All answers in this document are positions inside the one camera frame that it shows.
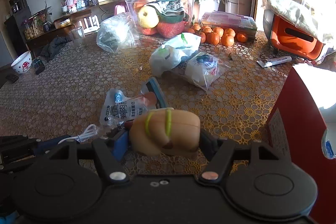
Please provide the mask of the white mushroom bowl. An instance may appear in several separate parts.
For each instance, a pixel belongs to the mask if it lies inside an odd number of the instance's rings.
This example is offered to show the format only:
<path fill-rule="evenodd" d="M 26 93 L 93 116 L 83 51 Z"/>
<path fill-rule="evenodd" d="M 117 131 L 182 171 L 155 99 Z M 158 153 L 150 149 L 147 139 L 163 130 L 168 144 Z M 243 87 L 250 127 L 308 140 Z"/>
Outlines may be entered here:
<path fill-rule="evenodd" d="M 18 74 L 26 73 L 33 63 L 31 51 L 27 51 L 17 57 L 11 64 L 12 69 Z"/>

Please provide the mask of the blue snack bag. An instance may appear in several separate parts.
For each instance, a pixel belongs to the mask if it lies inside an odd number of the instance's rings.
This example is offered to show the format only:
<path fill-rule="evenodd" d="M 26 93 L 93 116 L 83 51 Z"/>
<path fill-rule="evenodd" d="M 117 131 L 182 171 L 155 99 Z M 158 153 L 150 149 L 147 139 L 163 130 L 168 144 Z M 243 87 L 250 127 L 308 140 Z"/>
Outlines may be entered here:
<path fill-rule="evenodd" d="M 326 130 L 322 137 L 322 152 L 328 159 L 335 159 L 335 132 Z"/>

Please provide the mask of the pink plastic storage box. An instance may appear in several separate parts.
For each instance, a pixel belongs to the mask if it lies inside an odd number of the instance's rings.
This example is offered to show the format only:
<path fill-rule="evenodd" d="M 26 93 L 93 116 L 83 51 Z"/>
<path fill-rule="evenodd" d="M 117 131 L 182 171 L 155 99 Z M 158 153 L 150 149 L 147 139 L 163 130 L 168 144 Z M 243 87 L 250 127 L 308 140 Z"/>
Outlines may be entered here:
<path fill-rule="evenodd" d="M 204 13 L 201 23 L 210 27 L 232 28 L 236 34 L 246 34 L 248 41 L 255 40 L 257 26 L 254 18 L 250 16 L 213 11 Z"/>

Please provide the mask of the white chicken snack pouch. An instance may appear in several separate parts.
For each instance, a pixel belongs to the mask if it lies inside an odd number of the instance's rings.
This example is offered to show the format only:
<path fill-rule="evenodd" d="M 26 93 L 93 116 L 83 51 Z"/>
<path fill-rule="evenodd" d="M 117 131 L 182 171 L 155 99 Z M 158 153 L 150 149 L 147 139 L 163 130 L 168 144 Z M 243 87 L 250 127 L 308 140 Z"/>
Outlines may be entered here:
<path fill-rule="evenodd" d="M 155 109 L 157 97 L 154 92 L 126 97 L 121 90 L 111 88 L 105 98 L 100 114 L 100 125 L 112 126 L 121 121 L 130 121 Z"/>

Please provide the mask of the clear glass fruit bowl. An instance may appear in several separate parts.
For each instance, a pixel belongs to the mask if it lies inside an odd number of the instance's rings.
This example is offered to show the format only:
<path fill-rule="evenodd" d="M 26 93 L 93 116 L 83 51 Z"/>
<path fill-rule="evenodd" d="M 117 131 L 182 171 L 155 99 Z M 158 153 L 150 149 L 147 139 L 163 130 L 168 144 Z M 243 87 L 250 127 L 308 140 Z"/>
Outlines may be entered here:
<path fill-rule="evenodd" d="M 194 0 L 124 0 L 135 30 L 142 35 L 161 35 L 172 38 L 191 27 Z M 155 28 L 142 28 L 138 23 L 138 12 L 143 6 L 155 8 L 159 23 Z"/>

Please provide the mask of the drinking glass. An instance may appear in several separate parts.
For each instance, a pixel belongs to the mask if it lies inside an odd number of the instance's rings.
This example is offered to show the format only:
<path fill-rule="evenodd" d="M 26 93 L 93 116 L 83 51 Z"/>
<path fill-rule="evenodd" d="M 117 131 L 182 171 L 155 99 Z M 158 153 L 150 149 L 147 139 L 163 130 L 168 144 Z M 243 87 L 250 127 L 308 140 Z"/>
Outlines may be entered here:
<path fill-rule="evenodd" d="M 73 42 L 75 50 L 80 52 L 85 38 L 84 29 L 82 27 L 76 27 L 70 31 L 69 36 Z"/>

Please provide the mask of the yellow apple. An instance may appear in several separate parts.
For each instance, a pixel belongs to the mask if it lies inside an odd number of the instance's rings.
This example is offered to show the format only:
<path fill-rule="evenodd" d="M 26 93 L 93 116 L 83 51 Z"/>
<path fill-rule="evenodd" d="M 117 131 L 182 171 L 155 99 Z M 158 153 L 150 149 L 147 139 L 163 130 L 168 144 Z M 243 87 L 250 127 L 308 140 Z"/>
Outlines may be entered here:
<path fill-rule="evenodd" d="M 155 28 L 159 23 L 159 17 L 155 8 L 143 6 L 138 12 L 138 23 L 142 28 Z"/>

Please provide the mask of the tangerine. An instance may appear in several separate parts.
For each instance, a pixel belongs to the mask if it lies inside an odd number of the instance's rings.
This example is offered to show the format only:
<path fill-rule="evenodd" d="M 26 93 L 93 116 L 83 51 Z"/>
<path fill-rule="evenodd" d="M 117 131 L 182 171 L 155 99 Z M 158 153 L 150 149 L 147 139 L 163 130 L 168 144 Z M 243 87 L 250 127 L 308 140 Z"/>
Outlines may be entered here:
<path fill-rule="evenodd" d="M 248 41 L 248 36 L 245 33 L 239 32 L 236 34 L 236 40 L 240 43 L 246 43 Z"/>
<path fill-rule="evenodd" d="M 218 45 L 221 41 L 221 37 L 219 36 L 219 34 L 215 33 L 215 32 L 209 32 L 206 35 L 206 42 L 208 42 L 211 45 Z"/>
<path fill-rule="evenodd" d="M 225 47 L 231 47 L 235 43 L 234 37 L 232 35 L 224 34 L 221 38 L 221 44 Z"/>
<path fill-rule="evenodd" d="M 225 35 L 228 35 L 228 36 L 235 37 L 236 32 L 235 32 L 232 28 L 226 28 L 226 29 L 224 30 L 224 34 L 225 34 Z"/>

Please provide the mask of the orange black appliance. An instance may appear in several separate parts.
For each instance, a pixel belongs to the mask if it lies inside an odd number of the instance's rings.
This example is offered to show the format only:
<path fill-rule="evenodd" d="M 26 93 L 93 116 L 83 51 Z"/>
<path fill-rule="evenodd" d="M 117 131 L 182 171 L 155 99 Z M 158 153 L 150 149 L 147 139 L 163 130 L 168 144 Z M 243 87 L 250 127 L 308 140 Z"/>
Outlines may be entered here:
<path fill-rule="evenodd" d="M 276 51 L 283 51 L 310 61 L 316 60 L 322 52 L 323 43 L 271 10 L 264 11 L 263 27 L 270 45 Z"/>

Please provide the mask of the white tube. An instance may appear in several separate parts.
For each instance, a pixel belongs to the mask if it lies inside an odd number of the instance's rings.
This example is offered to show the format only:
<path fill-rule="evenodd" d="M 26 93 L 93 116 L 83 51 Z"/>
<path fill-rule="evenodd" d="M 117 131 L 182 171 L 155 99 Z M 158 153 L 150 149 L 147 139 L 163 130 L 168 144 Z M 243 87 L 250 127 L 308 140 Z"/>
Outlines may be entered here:
<path fill-rule="evenodd" d="M 275 66 L 275 65 L 288 63 L 288 62 L 291 62 L 291 61 L 292 61 L 291 56 L 282 56 L 282 57 L 269 59 L 269 60 L 266 60 L 266 61 L 258 60 L 257 64 L 260 65 L 260 67 L 262 67 L 262 68 L 268 68 L 268 67 L 272 67 L 272 66 Z"/>

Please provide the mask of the red cardboard box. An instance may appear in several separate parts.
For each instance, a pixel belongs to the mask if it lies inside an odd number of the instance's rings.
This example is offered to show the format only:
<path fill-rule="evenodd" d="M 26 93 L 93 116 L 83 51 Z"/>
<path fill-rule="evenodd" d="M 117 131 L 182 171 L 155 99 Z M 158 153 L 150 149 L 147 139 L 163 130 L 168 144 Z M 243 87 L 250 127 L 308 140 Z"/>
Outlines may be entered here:
<path fill-rule="evenodd" d="M 335 132 L 335 72 L 294 65 L 266 127 L 271 146 L 317 183 L 310 216 L 318 223 L 335 223 L 335 159 L 326 158 L 321 145 L 326 130 Z"/>

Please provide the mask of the black remote control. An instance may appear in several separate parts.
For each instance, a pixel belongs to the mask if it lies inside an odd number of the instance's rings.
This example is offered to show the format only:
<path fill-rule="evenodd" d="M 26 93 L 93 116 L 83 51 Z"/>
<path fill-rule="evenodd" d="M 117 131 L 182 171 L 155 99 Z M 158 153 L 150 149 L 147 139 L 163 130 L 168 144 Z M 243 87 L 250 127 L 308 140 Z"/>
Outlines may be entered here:
<path fill-rule="evenodd" d="M 39 75 L 45 70 L 45 65 L 40 58 L 33 59 L 33 67 L 35 69 L 35 74 Z"/>

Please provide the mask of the white blue food bag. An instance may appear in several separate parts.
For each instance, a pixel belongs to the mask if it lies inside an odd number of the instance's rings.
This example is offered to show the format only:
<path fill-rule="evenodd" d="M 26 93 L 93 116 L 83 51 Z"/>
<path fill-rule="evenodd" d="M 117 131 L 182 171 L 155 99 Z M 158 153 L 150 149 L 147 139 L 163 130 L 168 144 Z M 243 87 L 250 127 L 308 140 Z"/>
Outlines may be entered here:
<path fill-rule="evenodd" d="M 172 69 L 172 72 L 196 87 L 209 90 L 211 84 L 228 69 L 230 67 L 221 59 L 205 52 L 197 52 Z"/>

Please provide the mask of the clear bag with greens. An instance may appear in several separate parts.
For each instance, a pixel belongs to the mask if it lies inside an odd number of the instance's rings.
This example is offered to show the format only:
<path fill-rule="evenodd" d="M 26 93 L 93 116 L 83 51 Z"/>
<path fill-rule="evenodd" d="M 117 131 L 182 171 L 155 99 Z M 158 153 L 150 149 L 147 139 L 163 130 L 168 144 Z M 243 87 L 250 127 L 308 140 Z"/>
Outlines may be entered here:
<path fill-rule="evenodd" d="M 135 48 L 134 24 L 130 12 L 112 16 L 100 24 L 96 44 L 104 51 L 116 53 L 121 49 Z"/>

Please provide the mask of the white green plastic bag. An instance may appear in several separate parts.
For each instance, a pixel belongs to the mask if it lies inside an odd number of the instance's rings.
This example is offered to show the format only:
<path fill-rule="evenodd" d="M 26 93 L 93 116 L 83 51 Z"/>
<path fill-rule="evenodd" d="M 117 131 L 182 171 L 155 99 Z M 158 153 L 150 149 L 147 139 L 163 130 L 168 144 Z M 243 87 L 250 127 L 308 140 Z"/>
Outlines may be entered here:
<path fill-rule="evenodd" d="M 182 61 L 186 61 L 200 46 L 201 37 L 189 32 L 183 32 L 158 47 L 149 59 L 151 72 L 155 77 L 161 77 L 166 71 L 171 71 Z"/>

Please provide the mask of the spotted cream toy animal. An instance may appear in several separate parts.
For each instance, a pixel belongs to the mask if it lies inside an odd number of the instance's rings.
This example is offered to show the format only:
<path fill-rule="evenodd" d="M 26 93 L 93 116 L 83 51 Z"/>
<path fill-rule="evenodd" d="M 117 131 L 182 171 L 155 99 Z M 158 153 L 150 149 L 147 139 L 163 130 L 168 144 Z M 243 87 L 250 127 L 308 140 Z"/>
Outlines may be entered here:
<path fill-rule="evenodd" d="M 129 130 L 132 149 L 146 156 L 164 153 L 191 157 L 199 148 L 200 135 L 201 122 L 197 115 L 172 108 L 140 115 Z"/>

